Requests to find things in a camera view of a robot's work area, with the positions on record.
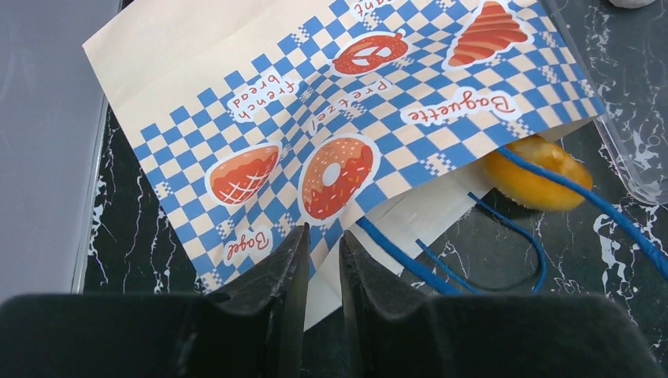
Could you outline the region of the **checkered paper bread bag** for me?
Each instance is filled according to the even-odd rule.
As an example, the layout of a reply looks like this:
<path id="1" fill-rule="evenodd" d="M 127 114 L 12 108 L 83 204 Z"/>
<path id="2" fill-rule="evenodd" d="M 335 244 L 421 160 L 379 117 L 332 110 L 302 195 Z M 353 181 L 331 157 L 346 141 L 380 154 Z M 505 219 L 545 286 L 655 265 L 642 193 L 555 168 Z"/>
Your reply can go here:
<path id="1" fill-rule="evenodd" d="M 539 1 L 134 1 L 83 50 L 207 291 L 604 111 Z"/>

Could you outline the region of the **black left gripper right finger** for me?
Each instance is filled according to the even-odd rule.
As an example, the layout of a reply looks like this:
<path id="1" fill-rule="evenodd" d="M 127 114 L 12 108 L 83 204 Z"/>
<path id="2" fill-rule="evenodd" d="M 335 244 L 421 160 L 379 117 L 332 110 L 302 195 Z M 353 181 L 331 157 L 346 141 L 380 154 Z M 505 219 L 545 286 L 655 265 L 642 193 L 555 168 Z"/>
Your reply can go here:
<path id="1" fill-rule="evenodd" d="M 351 232 L 339 246 L 354 377 L 661 377 L 645 338 L 597 295 L 436 295 Z"/>

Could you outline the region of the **clear plastic tray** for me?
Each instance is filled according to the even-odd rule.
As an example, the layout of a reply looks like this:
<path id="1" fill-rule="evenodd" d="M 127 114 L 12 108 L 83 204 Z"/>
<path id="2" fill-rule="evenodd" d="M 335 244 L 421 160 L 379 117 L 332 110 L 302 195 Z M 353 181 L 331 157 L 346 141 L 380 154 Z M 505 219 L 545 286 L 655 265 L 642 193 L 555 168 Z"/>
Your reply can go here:
<path id="1" fill-rule="evenodd" d="M 667 203 L 667 3 L 544 1 L 606 107 L 596 128 L 625 189 Z"/>

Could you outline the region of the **yellow fake bread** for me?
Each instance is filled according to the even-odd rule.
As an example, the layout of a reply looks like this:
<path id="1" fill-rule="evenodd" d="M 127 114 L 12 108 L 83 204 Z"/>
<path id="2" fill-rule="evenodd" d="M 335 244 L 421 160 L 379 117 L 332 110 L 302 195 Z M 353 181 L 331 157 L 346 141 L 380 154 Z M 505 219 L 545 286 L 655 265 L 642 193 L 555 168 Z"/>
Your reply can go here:
<path id="1" fill-rule="evenodd" d="M 622 9 L 639 9 L 649 6 L 655 0 L 609 0 L 609 3 Z"/>

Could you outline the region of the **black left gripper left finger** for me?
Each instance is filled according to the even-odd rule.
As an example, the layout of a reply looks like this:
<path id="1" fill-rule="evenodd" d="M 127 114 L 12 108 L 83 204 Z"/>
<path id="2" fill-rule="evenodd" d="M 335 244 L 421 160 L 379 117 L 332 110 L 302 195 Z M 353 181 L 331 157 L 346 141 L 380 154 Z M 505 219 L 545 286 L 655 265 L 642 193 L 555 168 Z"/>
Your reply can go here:
<path id="1" fill-rule="evenodd" d="M 21 295 L 1 307 L 4 377 L 297 377 L 310 228 L 208 295 Z"/>

